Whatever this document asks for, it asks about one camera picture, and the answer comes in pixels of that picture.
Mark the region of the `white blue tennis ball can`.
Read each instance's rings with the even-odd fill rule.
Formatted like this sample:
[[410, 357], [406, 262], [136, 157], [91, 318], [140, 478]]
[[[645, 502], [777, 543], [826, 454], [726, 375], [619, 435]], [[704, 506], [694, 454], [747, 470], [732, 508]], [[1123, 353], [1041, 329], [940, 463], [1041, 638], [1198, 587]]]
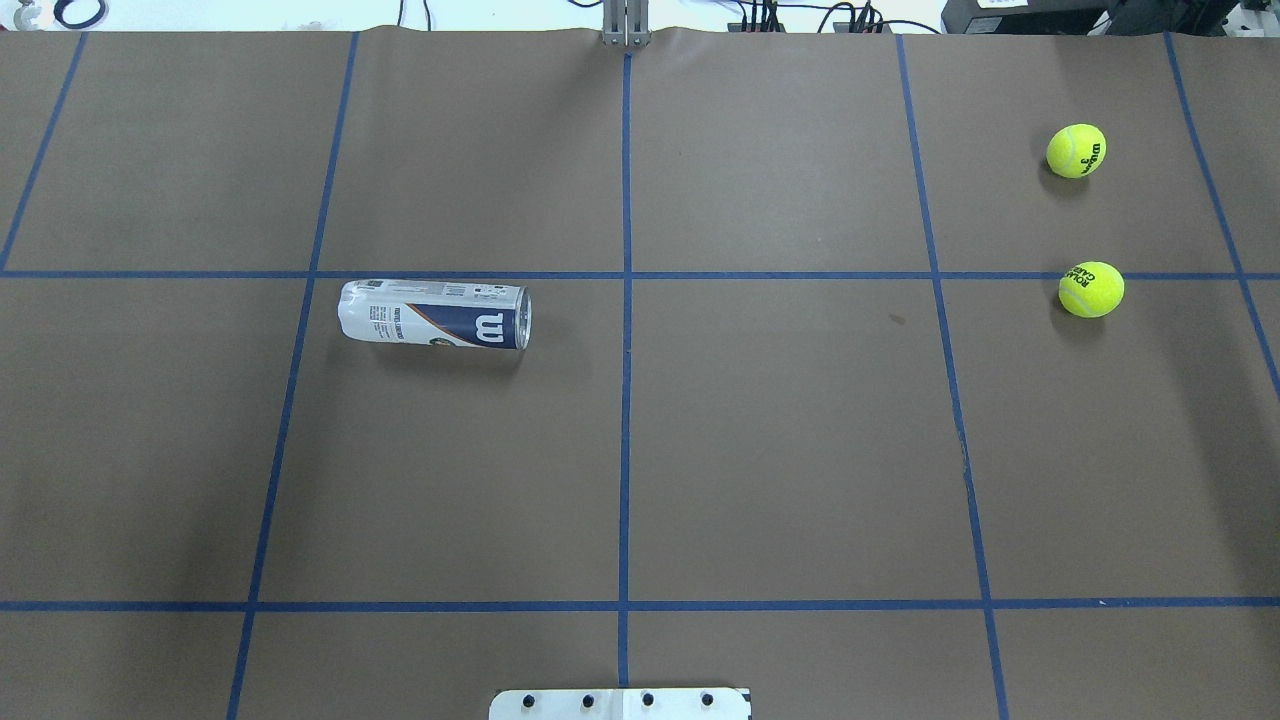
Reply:
[[351, 281], [335, 313], [344, 336], [371, 343], [525, 350], [532, 333], [529, 291], [512, 284]]

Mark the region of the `Roland Garros yellow tennis ball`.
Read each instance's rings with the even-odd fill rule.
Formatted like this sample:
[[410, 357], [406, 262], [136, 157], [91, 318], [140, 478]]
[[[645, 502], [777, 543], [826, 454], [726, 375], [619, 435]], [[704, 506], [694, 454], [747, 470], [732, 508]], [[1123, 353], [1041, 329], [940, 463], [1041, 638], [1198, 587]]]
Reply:
[[1125, 295], [1125, 278], [1102, 261], [1079, 263], [1059, 281], [1059, 302], [1071, 315], [1096, 319], [1115, 310]]

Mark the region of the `Wilson yellow tennis ball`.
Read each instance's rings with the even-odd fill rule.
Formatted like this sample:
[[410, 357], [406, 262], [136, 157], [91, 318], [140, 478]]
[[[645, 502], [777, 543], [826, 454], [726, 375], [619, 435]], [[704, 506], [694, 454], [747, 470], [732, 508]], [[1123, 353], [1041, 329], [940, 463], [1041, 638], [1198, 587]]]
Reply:
[[1079, 123], [1061, 128], [1050, 138], [1044, 161], [1056, 176], [1080, 179], [1098, 169], [1107, 150], [1106, 136], [1097, 126]]

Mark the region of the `white metal mounting plate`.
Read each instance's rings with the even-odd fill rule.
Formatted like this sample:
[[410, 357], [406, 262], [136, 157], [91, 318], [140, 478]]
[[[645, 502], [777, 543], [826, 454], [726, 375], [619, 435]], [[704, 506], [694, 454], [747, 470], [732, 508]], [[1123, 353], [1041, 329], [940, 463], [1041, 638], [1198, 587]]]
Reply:
[[489, 719], [751, 719], [750, 691], [731, 687], [502, 691]]

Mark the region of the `black equipment box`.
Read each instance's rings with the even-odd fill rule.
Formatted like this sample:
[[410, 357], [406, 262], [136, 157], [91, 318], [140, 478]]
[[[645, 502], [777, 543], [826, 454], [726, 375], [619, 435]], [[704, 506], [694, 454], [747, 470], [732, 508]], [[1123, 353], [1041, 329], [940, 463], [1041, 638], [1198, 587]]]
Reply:
[[946, 1], [950, 35], [1221, 36], [1239, 1]]

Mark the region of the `blue tape roll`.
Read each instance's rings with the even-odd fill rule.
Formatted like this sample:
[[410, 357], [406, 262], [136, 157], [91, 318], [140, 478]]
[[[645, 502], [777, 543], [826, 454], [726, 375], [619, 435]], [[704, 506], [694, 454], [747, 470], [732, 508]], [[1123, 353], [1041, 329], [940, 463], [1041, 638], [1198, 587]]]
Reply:
[[54, 20], [64, 29], [81, 32], [99, 26], [108, 15], [106, 0], [56, 0], [52, 3]]

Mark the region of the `grey aluminium post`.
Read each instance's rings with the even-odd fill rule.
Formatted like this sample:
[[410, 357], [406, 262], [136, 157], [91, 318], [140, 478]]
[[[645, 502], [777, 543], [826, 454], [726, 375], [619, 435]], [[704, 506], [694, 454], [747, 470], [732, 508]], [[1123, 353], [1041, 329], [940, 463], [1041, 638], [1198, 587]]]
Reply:
[[648, 0], [604, 0], [602, 44], [607, 47], [645, 47], [652, 41]]

